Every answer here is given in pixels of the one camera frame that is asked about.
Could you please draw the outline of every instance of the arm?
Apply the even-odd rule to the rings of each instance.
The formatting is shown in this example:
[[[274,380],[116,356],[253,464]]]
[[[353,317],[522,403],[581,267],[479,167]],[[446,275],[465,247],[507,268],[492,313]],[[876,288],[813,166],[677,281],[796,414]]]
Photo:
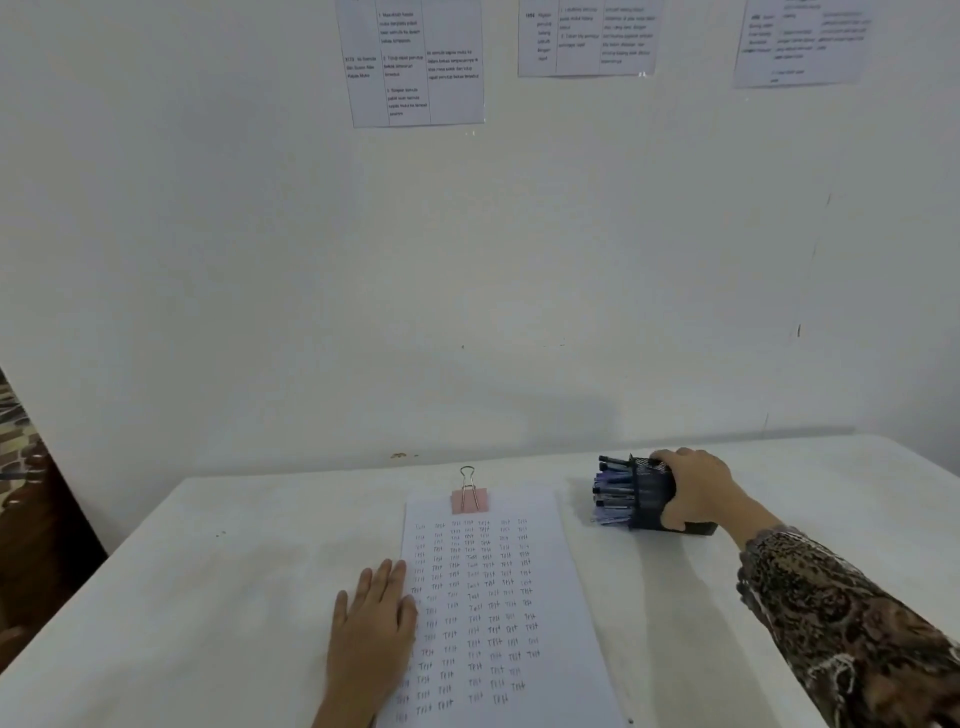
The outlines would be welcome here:
[[[677,481],[667,528],[717,522],[741,550],[737,590],[828,724],[957,726],[960,648],[859,570],[749,498],[704,450],[660,450]]]

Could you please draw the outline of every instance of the pen holder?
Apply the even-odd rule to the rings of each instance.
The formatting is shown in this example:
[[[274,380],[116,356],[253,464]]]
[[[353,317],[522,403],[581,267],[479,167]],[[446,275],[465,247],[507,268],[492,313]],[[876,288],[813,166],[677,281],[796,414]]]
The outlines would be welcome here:
[[[678,533],[664,528],[660,523],[663,509],[673,496],[677,494],[677,482],[673,473],[665,463],[645,457],[630,456],[630,475],[634,488],[634,510],[630,515],[628,526],[630,530],[644,528],[651,531],[667,531]],[[682,533],[694,536],[710,536],[717,529],[717,524],[688,523]]]

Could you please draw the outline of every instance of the left hand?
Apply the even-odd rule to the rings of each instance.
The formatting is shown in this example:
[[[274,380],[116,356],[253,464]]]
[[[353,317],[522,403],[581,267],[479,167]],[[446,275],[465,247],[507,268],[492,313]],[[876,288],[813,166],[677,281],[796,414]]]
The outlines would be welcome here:
[[[400,684],[410,662],[417,606],[403,595],[407,567],[364,569],[353,603],[337,594],[326,656],[326,696],[314,728],[366,728]]]

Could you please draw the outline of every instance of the binder clip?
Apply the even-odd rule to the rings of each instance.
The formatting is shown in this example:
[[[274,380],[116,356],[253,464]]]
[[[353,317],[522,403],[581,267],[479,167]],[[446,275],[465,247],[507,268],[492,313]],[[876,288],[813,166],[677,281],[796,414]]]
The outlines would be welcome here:
[[[450,496],[454,516],[464,513],[487,513],[490,510],[487,503],[487,489],[477,488],[473,484],[473,471],[472,465],[465,465],[460,469],[460,475],[464,477],[464,485]]]

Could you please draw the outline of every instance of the right hand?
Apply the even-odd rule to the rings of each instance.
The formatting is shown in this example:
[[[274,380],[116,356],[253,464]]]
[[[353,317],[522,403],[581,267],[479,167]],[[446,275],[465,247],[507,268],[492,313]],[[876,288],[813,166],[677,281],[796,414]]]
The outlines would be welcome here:
[[[650,457],[666,463],[677,481],[677,494],[660,516],[664,528],[683,531],[686,523],[720,522],[724,508],[747,497],[727,463],[704,449],[659,449]]]

